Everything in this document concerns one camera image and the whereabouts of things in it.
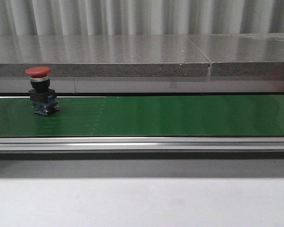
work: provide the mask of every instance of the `red button cap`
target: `red button cap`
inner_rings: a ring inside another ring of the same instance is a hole
[[[50,71],[51,69],[49,67],[39,66],[26,70],[25,74],[31,76],[31,78],[37,79],[37,78],[46,77]]]

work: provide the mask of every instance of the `metal frame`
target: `metal frame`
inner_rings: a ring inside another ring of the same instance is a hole
[[[63,152],[272,152],[284,151],[284,137],[55,137],[0,138],[0,153]]]

